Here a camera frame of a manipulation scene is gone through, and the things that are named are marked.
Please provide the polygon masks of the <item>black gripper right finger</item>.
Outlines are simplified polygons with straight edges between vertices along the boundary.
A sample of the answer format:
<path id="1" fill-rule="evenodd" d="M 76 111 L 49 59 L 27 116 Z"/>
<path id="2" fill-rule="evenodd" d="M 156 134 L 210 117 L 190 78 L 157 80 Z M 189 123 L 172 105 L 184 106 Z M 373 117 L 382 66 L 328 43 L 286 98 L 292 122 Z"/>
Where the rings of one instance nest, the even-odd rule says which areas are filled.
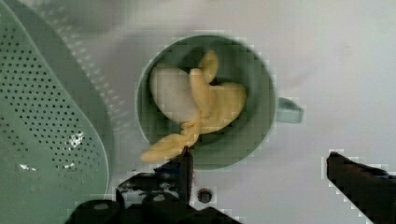
<path id="1" fill-rule="evenodd" d="M 327 178 L 374 224 L 395 224 L 395 176 L 337 152 L 326 159 Z"/>

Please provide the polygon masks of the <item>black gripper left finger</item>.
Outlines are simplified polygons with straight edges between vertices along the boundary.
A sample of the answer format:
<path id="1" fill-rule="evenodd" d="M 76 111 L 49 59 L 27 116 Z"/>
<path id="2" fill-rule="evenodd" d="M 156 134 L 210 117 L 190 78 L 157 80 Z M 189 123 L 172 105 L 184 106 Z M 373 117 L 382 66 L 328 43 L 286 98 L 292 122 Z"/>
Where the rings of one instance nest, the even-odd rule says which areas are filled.
<path id="1" fill-rule="evenodd" d="M 81 203 L 64 224 L 242 224 L 214 207 L 190 205 L 193 165 L 184 147 L 152 173 L 138 173 L 119 184 L 114 201 Z"/>

